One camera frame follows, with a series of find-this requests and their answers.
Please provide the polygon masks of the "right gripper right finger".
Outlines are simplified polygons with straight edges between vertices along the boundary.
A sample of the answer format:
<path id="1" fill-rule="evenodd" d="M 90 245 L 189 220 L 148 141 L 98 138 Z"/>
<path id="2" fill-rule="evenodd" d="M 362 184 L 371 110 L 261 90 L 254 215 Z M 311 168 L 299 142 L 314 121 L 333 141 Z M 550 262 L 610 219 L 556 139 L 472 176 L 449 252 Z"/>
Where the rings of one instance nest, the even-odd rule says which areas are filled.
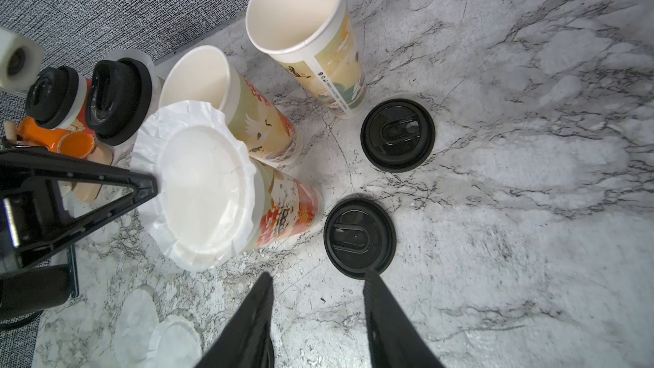
<path id="1" fill-rule="evenodd" d="M 444 367 L 375 270 L 365 273 L 364 311 L 373 367 Z"/>

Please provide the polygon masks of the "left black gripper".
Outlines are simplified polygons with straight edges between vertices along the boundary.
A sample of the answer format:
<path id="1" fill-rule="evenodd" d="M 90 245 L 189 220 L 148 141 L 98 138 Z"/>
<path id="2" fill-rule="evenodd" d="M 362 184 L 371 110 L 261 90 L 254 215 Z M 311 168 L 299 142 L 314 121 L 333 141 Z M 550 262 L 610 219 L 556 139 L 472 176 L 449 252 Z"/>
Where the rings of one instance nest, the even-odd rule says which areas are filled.
<path id="1" fill-rule="evenodd" d="M 129 187 L 135 195 L 71 217 L 56 182 Z M 51 153 L 1 151 L 1 277 L 24 273 L 158 195 L 154 175 Z"/>

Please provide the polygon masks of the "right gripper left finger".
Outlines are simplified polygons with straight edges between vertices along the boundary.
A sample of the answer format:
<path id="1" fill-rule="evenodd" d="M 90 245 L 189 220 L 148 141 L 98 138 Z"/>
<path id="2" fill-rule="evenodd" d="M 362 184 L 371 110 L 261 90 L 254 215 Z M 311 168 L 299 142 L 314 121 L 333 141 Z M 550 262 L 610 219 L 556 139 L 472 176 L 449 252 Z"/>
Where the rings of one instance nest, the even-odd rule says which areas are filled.
<path id="1" fill-rule="evenodd" d="M 273 278 L 264 272 L 195 366 L 274 367 L 274 345 L 270 336 L 273 305 Z"/>

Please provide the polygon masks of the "red white paper cup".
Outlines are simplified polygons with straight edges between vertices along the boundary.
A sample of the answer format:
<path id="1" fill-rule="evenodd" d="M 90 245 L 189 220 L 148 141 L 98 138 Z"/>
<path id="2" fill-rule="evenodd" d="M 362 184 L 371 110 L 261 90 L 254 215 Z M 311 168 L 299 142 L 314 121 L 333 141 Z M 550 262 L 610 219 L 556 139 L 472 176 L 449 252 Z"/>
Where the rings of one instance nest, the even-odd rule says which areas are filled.
<path id="1" fill-rule="evenodd" d="M 148 72 L 152 82 L 152 95 L 150 105 L 146 113 L 146 118 L 149 118 L 158 110 L 161 91 L 164 85 L 162 78 L 160 78 L 160 76 L 158 76 L 158 74 L 153 69 L 149 69 Z"/>

